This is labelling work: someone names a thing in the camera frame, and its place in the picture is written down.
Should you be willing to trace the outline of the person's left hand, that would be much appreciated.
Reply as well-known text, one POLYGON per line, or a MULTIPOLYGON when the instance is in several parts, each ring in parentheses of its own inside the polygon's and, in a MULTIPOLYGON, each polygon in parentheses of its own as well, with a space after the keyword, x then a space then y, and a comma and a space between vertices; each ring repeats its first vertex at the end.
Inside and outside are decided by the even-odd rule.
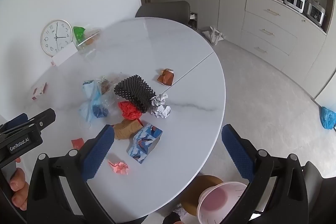
POLYGON ((16 171, 12 175, 9 184, 12 191, 14 192, 11 198, 13 205, 21 209, 21 211, 26 211, 29 184, 26 182, 25 173, 21 168, 16 168, 16 171))

